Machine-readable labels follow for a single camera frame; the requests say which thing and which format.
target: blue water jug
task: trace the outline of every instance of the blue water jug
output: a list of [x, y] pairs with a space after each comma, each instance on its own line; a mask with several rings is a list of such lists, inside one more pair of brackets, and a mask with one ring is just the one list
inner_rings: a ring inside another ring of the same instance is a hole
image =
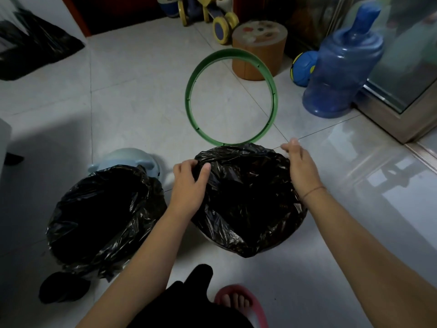
[[379, 4], [363, 4], [351, 28], [326, 37], [303, 95], [311, 114], [335, 118], [351, 110], [351, 102], [383, 54], [383, 38], [370, 28], [381, 12]]

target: green ring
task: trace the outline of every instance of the green ring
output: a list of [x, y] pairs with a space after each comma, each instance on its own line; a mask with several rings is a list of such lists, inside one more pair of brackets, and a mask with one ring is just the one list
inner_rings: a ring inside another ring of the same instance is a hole
[[[264, 126], [264, 128], [261, 130], [260, 133], [258, 133], [256, 136], [243, 143], [226, 144], [211, 138], [205, 132], [203, 132], [200, 129], [200, 127], [197, 125], [193, 117], [193, 112], [191, 110], [191, 94], [193, 92], [194, 83], [196, 82], [197, 78], [211, 64], [227, 59], [243, 60], [249, 62], [255, 68], [258, 68], [259, 72], [264, 76], [264, 79], [267, 82], [267, 86], [270, 89], [270, 94], [272, 97], [272, 110], [270, 113], [269, 120], [267, 121], [267, 124]], [[274, 83], [273, 76], [271, 75], [270, 70], [257, 56], [243, 49], [234, 49], [234, 48], [222, 49], [220, 51], [216, 51], [211, 55], [207, 56], [202, 62], [199, 63], [196, 69], [194, 69], [194, 72], [192, 73], [188, 81], [187, 89], [185, 90], [185, 110], [187, 111], [188, 119], [190, 120], [190, 123], [193, 126], [194, 130], [196, 130], [196, 132], [200, 135], [200, 137], [202, 137], [203, 139], [205, 139], [206, 141], [210, 142], [213, 145], [223, 146], [223, 145], [241, 145], [245, 143], [254, 143], [259, 139], [261, 139], [267, 133], [267, 131], [269, 131], [270, 127], [273, 125], [273, 122], [276, 118], [276, 113], [277, 113], [276, 85]]]

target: blue and yellow ball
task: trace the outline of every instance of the blue and yellow ball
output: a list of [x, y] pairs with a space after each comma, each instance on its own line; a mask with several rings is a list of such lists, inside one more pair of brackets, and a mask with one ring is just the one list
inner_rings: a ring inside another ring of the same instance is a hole
[[306, 51], [296, 56], [290, 69], [290, 77], [292, 81], [302, 87], [307, 87], [309, 77], [314, 71], [315, 63], [317, 62], [318, 52]]

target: foot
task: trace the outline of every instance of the foot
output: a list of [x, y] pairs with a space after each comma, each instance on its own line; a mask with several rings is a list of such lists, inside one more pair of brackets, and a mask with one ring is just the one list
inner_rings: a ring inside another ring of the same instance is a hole
[[246, 317], [249, 312], [250, 302], [248, 299], [244, 298], [243, 295], [233, 293], [230, 295], [223, 295], [221, 297], [221, 304], [227, 308], [235, 308], [243, 313]]

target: white wall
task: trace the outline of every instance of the white wall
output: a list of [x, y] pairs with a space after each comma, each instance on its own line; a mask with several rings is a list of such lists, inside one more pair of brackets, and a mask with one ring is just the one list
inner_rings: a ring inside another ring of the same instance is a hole
[[45, 21], [86, 43], [86, 38], [62, 0], [18, 0], [28, 10]]

